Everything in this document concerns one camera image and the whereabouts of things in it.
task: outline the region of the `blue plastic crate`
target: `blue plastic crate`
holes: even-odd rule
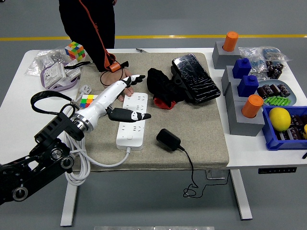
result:
[[[263,118],[264,118],[264,127],[262,128],[265,140],[266,147],[268,150],[307,150],[307,140],[278,140],[272,123],[269,119],[269,112],[272,108],[276,106],[264,106],[263,107]],[[307,114],[307,106],[283,106],[282,108],[286,109],[290,115],[304,115]]]

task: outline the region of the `orange block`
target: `orange block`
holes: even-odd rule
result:
[[[228,32],[226,35],[225,43],[223,45],[223,50],[227,52],[234,51],[238,38],[239,34],[237,32],[234,31]]]
[[[243,116],[247,118],[254,118],[257,115],[257,112],[260,110],[262,105],[263,105],[262,97],[253,94],[248,97],[248,100],[243,106],[241,112]]]

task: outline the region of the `table leg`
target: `table leg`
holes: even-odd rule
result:
[[[73,210],[75,208],[78,186],[67,183],[64,207],[62,212],[61,226],[71,227],[73,219]]]
[[[243,185],[243,180],[241,177],[241,173],[239,169],[231,169],[231,178],[234,185],[235,193],[236,193],[236,200],[238,202],[239,211],[241,215],[242,220],[249,220],[253,219],[249,203],[248,203],[248,197],[246,196],[245,188]]]
[[[228,170],[220,170],[220,169],[207,169],[206,176],[208,180],[224,180],[225,179],[225,171],[228,174]]]

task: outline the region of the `gray mat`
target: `gray mat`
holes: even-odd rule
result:
[[[128,60],[132,74],[147,76],[147,71],[155,68],[171,78],[171,61],[182,55],[184,53],[116,54],[116,58],[119,63]],[[200,53],[196,53],[195,56],[208,71],[205,56]],[[103,90],[99,77],[100,73],[94,65],[83,67],[80,85],[91,85],[91,94],[99,94]],[[146,79],[133,88],[135,92],[148,94],[147,112],[152,118],[146,120],[143,150],[131,151],[126,162],[112,170],[190,169],[184,152],[167,151],[156,141],[156,136],[162,128],[168,129],[181,139],[181,146],[190,155],[195,169],[223,168],[229,163],[216,100],[198,105],[179,102],[173,109],[163,110],[154,105],[153,95],[147,90]],[[113,107],[122,108],[122,103],[117,100]],[[125,157],[126,152],[116,147],[118,125],[118,122],[110,121],[107,117],[99,119],[97,129],[86,134],[86,150],[89,156],[104,164],[113,164]],[[77,161],[74,168],[78,169],[79,165]],[[91,170],[109,169],[92,165]]]

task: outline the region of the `person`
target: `person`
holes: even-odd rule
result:
[[[100,81],[108,85],[132,75],[127,69],[111,72],[109,65],[115,56],[106,49],[115,44],[114,6],[117,0],[59,0],[59,12],[64,30],[70,39],[81,44],[102,72]],[[127,96],[133,94],[133,88],[124,90]],[[124,101],[123,95],[118,99]]]

